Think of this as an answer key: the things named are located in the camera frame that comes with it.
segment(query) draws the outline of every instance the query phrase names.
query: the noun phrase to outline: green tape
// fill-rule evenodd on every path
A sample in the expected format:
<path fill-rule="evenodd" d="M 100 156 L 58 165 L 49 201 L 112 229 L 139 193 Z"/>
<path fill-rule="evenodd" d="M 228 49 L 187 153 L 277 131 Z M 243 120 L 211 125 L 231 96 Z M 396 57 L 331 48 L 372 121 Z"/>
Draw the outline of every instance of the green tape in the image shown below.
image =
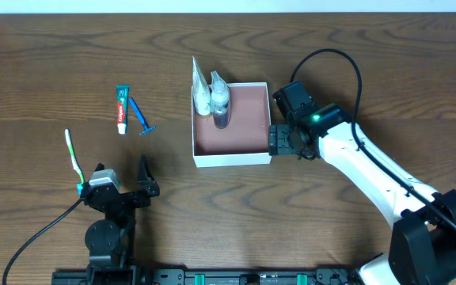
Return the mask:
<path fill-rule="evenodd" d="M 307 285 L 307 275 L 298 274 L 297 275 L 297 285 Z"/>
<path fill-rule="evenodd" d="M 205 285 L 205 275 L 196 274 L 195 275 L 195 285 Z"/>

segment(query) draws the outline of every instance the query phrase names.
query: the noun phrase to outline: wooden surface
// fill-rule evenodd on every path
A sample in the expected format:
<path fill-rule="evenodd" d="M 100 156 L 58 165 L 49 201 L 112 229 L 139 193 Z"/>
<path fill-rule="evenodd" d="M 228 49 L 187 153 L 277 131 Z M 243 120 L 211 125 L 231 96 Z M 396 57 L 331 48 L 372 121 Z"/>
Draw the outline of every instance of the wooden surface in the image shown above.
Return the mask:
<path fill-rule="evenodd" d="M 66 127 L 87 177 L 102 162 L 133 189 L 139 155 L 150 159 L 161 196 L 139 212 L 144 262 L 313 268 L 387 253 L 384 218 L 324 161 L 197 169 L 192 160 L 192 55 L 205 74 L 267 82 L 273 93 L 318 48 L 359 64 L 360 124 L 374 143 L 441 192 L 456 188 L 456 14 L 0 15 L 0 282 L 15 251 L 78 198 Z M 298 79 L 321 103 L 352 110 L 344 59 L 318 56 Z M 157 126 L 145 137 L 132 112 L 128 134 L 117 134 L 125 83 Z M 85 231 L 101 218 L 79 207 L 24 251 L 10 283 L 84 268 Z"/>

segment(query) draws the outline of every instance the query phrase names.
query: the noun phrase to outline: red toothpaste label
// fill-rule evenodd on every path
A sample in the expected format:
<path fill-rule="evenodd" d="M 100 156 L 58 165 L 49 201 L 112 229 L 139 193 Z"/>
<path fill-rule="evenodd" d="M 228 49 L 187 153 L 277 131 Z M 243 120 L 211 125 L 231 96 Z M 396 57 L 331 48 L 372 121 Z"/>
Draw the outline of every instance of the red toothpaste label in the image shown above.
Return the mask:
<path fill-rule="evenodd" d="M 124 114 L 123 103 L 117 102 L 117 123 L 122 124 L 125 116 L 126 114 Z"/>

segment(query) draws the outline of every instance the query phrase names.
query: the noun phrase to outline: bottle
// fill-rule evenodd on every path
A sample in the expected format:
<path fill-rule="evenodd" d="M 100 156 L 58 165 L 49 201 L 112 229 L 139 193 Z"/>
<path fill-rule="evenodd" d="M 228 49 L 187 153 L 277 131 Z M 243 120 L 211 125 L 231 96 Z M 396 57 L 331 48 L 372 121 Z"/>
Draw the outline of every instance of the bottle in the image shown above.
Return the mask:
<path fill-rule="evenodd" d="M 211 77 L 211 111 L 214 117 L 214 125 L 223 129 L 228 126 L 231 118 L 230 90 L 226 82 L 219 77 L 217 71 L 212 71 Z"/>
<path fill-rule="evenodd" d="M 202 70 L 198 66 L 195 57 L 193 56 L 193 101 L 195 110 L 201 116 L 211 114 L 211 91 L 202 74 Z"/>

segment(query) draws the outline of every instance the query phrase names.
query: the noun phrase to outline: box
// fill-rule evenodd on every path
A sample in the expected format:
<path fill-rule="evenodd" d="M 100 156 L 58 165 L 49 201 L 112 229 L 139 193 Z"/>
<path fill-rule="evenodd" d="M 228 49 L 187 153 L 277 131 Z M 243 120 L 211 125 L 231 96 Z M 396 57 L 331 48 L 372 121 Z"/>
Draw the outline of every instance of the box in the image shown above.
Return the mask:
<path fill-rule="evenodd" d="M 193 97 L 192 152 L 196 167 L 269 164 L 270 105 L 267 83 L 230 83 L 231 119 L 215 127 L 212 115 L 196 113 Z"/>

